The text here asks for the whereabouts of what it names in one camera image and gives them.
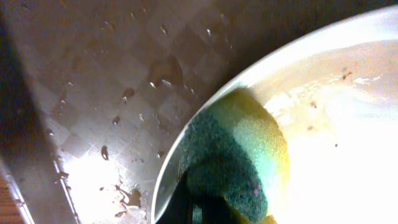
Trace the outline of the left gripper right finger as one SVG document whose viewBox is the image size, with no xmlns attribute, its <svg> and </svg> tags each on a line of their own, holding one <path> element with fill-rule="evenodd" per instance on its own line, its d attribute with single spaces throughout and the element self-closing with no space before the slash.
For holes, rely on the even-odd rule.
<svg viewBox="0 0 398 224">
<path fill-rule="evenodd" d="M 240 224 L 239 218 L 222 198 L 211 198 L 201 205 L 204 224 Z"/>
</svg>

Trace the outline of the green yellow sponge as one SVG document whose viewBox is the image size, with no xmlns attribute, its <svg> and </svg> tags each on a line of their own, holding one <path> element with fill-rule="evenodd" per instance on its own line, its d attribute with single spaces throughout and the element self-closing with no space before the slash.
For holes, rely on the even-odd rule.
<svg viewBox="0 0 398 224">
<path fill-rule="evenodd" d="M 251 223 L 265 219 L 290 177 L 279 125 L 253 95 L 237 89 L 201 110 L 178 149 L 180 171 L 199 202 L 220 198 Z"/>
</svg>

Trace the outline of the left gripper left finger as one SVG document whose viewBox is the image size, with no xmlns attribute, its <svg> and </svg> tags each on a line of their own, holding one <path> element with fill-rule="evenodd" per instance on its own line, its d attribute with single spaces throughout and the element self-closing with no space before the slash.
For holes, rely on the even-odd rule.
<svg viewBox="0 0 398 224">
<path fill-rule="evenodd" d="M 156 224 L 192 224 L 193 202 L 187 187 L 187 174 L 181 176 L 171 199 Z"/>
</svg>

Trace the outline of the brown serving tray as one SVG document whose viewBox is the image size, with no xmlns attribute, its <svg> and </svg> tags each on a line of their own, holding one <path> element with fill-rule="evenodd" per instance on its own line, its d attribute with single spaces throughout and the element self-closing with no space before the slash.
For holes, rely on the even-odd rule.
<svg viewBox="0 0 398 224">
<path fill-rule="evenodd" d="M 149 223 L 183 125 L 227 81 L 392 1 L 2 1 L 1 160 L 27 223 Z"/>
</svg>

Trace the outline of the pale blue plate top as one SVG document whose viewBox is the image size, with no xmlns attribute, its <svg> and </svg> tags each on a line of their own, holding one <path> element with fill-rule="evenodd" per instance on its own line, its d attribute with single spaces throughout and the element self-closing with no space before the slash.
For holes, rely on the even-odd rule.
<svg viewBox="0 0 398 224">
<path fill-rule="evenodd" d="M 272 115 L 289 152 L 289 181 L 259 223 L 397 222 L 397 6 L 281 47 L 229 81 L 194 117 L 237 89 Z M 191 120 L 160 169 L 153 223 L 184 173 L 177 146 Z"/>
</svg>

